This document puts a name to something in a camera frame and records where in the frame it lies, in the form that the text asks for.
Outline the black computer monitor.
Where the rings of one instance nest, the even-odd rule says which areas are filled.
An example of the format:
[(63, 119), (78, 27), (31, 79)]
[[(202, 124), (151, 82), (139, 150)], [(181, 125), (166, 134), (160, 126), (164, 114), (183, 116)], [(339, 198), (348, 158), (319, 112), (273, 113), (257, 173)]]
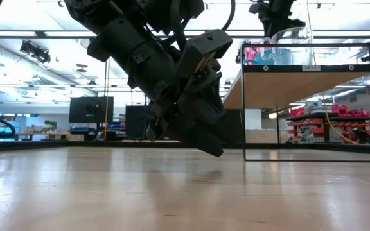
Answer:
[(70, 123), (111, 123), (113, 115), (113, 97), (79, 97), (70, 100)]

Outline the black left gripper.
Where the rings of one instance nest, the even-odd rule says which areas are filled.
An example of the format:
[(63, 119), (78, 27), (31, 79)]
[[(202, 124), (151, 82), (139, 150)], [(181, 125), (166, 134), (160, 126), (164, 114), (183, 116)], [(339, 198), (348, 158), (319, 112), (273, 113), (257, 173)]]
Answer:
[(154, 113), (150, 110), (146, 113), (146, 137), (151, 142), (164, 140), (164, 127), (168, 127), (170, 135), (178, 141), (220, 157), (224, 151), (219, 138), (200, 127), (215, 123), (224, 114), (219, 96), (220, 69), (216, 60), (195, 73), (179, 70), (172, 60), (157, 63)]

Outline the clear plastic cup with handle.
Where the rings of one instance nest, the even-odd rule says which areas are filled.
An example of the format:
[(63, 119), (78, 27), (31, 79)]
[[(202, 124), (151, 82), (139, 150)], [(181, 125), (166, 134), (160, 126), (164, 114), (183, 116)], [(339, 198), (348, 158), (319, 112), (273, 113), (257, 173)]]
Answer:
[[(307, 27), (289, 28), (274, 34), (275, 44), (311, 44), (313, 31)], [(275, 47), (272, 49), (274, 65), (312, 65), (312, 47)]]

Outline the dark standing panel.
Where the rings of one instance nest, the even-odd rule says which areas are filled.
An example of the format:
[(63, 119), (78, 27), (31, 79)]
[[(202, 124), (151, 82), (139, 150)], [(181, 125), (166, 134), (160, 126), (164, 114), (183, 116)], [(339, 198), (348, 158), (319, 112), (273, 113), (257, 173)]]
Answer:
[(153, 112), (148, 106), (125, 107), (125, 131), (129, 139), (146, 139), (146, 129), (149, 122), (154, 118)]

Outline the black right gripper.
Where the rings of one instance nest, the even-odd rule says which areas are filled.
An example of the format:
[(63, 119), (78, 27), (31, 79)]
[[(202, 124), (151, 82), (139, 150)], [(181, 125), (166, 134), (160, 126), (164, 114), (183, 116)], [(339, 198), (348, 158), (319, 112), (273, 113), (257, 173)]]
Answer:
[(264, 37), (271, 38), (286, 28), (305, 27), (300, 19), (291, 19), (291, 8), (295, 0), (256, 0), (249, 13), (257, 14), (264, 28)]

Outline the wooden shelf with black frame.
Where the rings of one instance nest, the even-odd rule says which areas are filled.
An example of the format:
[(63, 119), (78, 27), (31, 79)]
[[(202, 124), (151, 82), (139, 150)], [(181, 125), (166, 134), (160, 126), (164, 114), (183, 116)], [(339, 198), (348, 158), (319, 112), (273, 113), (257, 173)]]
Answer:
[(226, 109), (239, 110), (242, 132), (246, 109), (279, 110), (312, 94), (322, 93), (341, 83), (370, 76), (370, 43), (361, 43), (369, 51), (368, 64), (340, 65), (241, 65), (224, 96)]

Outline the black ceiling rail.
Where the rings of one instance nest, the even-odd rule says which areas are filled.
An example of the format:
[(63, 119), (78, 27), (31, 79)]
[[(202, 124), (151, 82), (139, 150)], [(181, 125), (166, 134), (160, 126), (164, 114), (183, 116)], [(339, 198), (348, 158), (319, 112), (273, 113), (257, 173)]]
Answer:
[[(261, 30), (227, 30), (236, 39), (259, 39)], [(38, 39), (88, 39), (95, 34), (87, 30), (0, 30), (0, 39), (38, 38)], [(370, 30), (314, 30), (316, 39), (370, 39)]]

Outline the blue plastic cup with handle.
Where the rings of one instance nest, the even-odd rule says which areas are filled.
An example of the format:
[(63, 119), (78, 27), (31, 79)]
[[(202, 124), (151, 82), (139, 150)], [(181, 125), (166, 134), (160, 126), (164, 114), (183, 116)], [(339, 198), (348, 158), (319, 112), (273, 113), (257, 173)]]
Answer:
[(274, 47), (257, 47), (254, 49), (254, 65), (274, 65), (279, 51)]

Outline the rack with red bins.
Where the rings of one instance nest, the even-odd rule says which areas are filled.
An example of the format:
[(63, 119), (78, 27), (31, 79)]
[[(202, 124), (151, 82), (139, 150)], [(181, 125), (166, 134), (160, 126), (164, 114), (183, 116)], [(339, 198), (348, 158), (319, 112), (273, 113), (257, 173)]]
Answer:
[(287, 143), (366, 144), (370, 140), (370, 113), (350, 110), (346, 104), (296, 108), (286, 124)]

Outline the black ceiling track spotlights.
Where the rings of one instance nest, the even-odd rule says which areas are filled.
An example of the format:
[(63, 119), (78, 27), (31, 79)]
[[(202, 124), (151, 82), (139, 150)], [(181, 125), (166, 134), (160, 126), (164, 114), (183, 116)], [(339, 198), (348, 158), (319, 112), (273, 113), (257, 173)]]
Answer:
[(44, 49), (30, 41), (24, 40), (21, 44), (20, 52), (25, 55), (30, 55), (32, 58), (36, 59), (39, 63), (50, 63), (51, 56), (48, 49)]

